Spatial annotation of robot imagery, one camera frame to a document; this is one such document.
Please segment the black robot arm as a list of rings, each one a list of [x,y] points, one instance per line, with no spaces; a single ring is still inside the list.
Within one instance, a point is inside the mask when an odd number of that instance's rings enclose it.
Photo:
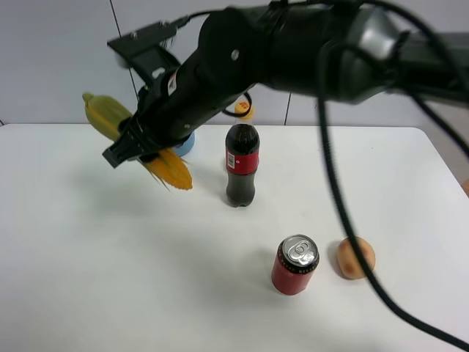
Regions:
[[[468,103],[468,34],[436,32],[388,1],[272,1],[202,16],[184,62],[163,42],[189,15],[108,42],[144,82],[136,113],[103,154],[110,165],[182,143],[257,84],[321,102],[390,92]]]

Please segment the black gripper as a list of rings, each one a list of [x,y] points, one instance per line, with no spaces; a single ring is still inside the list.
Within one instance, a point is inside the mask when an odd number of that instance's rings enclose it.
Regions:
[[[227,7],[202,24],[197,49],[174,74],[176,88],[129,122],[103,152],[117,168],[126,161],[149,162],[162,149],[231,105],[270,74],[270,46],[278,20],[274,7]]]

